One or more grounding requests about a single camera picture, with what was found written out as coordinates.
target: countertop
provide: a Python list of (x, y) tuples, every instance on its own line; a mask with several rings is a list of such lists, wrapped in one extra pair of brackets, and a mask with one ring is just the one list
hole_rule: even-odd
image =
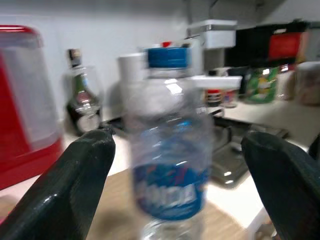
[[(304, 150), (320, 133), (320, 107), (302, 106), (293, 101), (274, 101), (259, 105), (239, 102), (236, 108), (225, 110), (225, 117), (287, 129), (288, 141)], [(64, 146), (68, 147), (76, 139), (76, 136), (65, 133)], [(116, 152), (109, 176), (127, 169), (130, 165), (127, 140), (115, 135), (114, 141)], [(10, 195), (21, 199), (37, 178), (38, 176), (30, 178), (0, 191), (0, 197)], [(268, 216), (250, 174), (234, 189), (223, 189), (212, 182), (209, 183), (207, 199), (246, 228), (249, 239), (253, 239), (253, 234)]]

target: plastic water bottle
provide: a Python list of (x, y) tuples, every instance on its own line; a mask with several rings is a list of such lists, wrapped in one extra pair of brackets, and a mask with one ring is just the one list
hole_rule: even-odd
[(125, 125), (142, 240), (199, 240), (212, 121), (188, 80), (186, 48), (147, 51), (150, 76), (129, 86)]

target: green jar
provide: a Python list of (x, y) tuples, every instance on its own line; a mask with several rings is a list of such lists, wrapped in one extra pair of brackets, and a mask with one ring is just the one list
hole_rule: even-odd
[(252, 71), (247, 83), (247, 101), (253, 104), (266, 104), (276, 97), (278, 67), (260, 67)]

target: red container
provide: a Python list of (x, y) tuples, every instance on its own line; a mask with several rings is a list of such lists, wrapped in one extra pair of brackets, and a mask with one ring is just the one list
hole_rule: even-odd
[(0, 25), (0, 190), (43, 173), (63, 152), (37, 32)]

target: dark liquor bottle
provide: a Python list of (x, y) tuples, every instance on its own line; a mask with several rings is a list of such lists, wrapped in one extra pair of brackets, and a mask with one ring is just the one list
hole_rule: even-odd
[(78, 49), (69, 49), (71, 62), (72, 97), (66, 105), (72, 125), (81, 136), (86, 132), (98, 129), (101, 123), (101, 104), (99, 97), (88, 87), (87, 68), (81, 64), (81, 53)]

